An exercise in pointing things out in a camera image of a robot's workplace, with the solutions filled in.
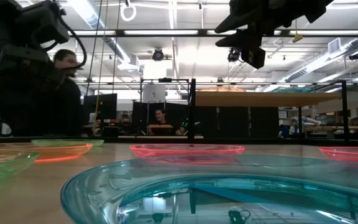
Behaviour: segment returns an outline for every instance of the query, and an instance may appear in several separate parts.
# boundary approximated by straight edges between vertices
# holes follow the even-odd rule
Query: ceiling
[[[96,12],[101,10],[101,18],[106,19],[104,24],[108,29],[214,29],[229,14],[228,0],[201,0],[203,9],[199,9],[199,0],[177,0],[177,10],[173,10],[173,22],[170,22],[169,1],[174,0],[132,0],[136,6],[137,14],[131,21],[124,21],[119,13],[119,4],[125,1],[94,1]],[[38,0],[18,0],[22,6],[28,6],[39,2]],[[74,30],[90,29],[89,25],[75,11],[70,4],[72,0],[60,1],[67,11],[64,20]],[[131,16],[131,9],[124,11],[125,16]],[[315,23],[308,24],[302,17],[293,22],[289,29],[358,29],[358,0],[335,0],[325,15]],[[242,63],[229,63],[227,54],[229,49],[218,48],[215,42],[219,37],[119,37],[117,43],[128,55],[136,55],[141,65],[152,62],[151,53],[155,48],[162,48],[168,60],[164,60],[160,66],[167,68],[168,77],[196,78],[197,82],[215,82],[218,78],[224,78],[228,82],[277,82],[288,71],[302,66],[307,60],[327,50],[328,43],[333,37],[307,37],[297,43],[293,38],[269,37],[263,39],[262,48],[267,51],[265,66],[254,69],[250,65]],[[102,82],[133,82],[139,81],[141,72],[125,72],[117,69],[120,63],[114,60],[114,52],[99,38],[81,38],[84,43],[88,62],[84,70],[79,71],[77,80],[84,82],[91,74],[93,80],[98,81],[99,75]],[[173,71],[172,55],[175,46],[175,60],[177,73]],[[59,45],[50,51],[53,55],[59,49],[71,49],[82,58],[80,47],[75,39]],[[327,66],[323,66],[302,77],[302,82],[317,82],[318,80],[340,72],[346,68],[355,67],[358,60],[344,60],[343,57],[333,60]],[[136,85],[116,85],[114,89],[137,89]],[[243,86],[248,90],[254,90],[256,86]],[[102,89],[112,89],[111,85],[101,85]]]

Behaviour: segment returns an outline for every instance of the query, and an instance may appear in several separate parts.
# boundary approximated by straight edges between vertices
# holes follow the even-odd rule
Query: plastic plate
[[[0,180],[28,168],[38,156],[38,152],[32,151],[0,150]]]
[[[74,143],[88,143],[93,144],[93,147],[99,147],[104,143],[102,139],[35,139],[31,140],[32,143],[38,146],[46,146],[46,147],[53,147],[53,146],[60,146],[60,144],[66,144],[68,142]]]
[[[129,146],[139,158],[157,156],[242,154],[244,146],[213,144],[139,144]]]
[[[203,155],[185,157],[208,161]],[[344,224],[358,220],[358,165],[354,163],[243,155],[210,156],[211,163],[213,157],[232,162],[160,162],[181,161],[181,156],[172,156],[95,167],[63,186],[61,203],[74,223]],[[351,211],[357,211],[353,217]]]
[[[26,150],[39,152],[40,156],[36,162],[52,162],[74,159],[87,153],[92,144],[76,142],[61,142],[59,146],[39,146],[34,143],[4,143],[0,149]]]
[[[328,159],[358,162],[358,147],[321,147],[319,150]]]

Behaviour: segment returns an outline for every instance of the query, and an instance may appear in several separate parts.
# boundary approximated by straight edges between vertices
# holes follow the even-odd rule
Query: teal plastic plate
[[[77,142],[77,143],[88,143],[93,144],[93,147],[99,147],[104,143],[102,139],[35,139],[31,140],[32,143],[39,146],[51,147],[59,146],[59,144],[66,144],[68,142]]]
[[[31,166],[38,152],[0,149],[0,180],[16,175]]]
[[[61,203],[75,223],[358,223],[358,164],[242,155],[135,159],[73,177]]]

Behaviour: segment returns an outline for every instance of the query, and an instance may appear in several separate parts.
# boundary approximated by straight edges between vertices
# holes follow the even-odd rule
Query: shelf
[[[196,93],[196,106],[309,106],[339,99],[341,93]]]

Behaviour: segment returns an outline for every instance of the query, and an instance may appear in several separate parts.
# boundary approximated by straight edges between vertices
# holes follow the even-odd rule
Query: person
[[[167,119],[166,119],[166,115],[167,115],[167,111],[166,109],[158,109],[158,110],[155,110],[154,112],[154,116],[155,116],[155,119],[157,120],[157,124],[169,124],[167,122]],[[185,133],[185,129],[183,127],[179,127],[179,128],[176,128],[175,126],[173,127],[173,130],[176,130],[175,131],[175,135],[183,135]],[[149,129],[149,135],[154,135],[155,133]]]
[[[71,50],[61,49],[53,58],[55,68],[75,67],[76,55]],[[52,94],[51,118],[49,134],[79,136],[81,135],[81,91],[72,80],[76,70],[64,70],[63,83]]]

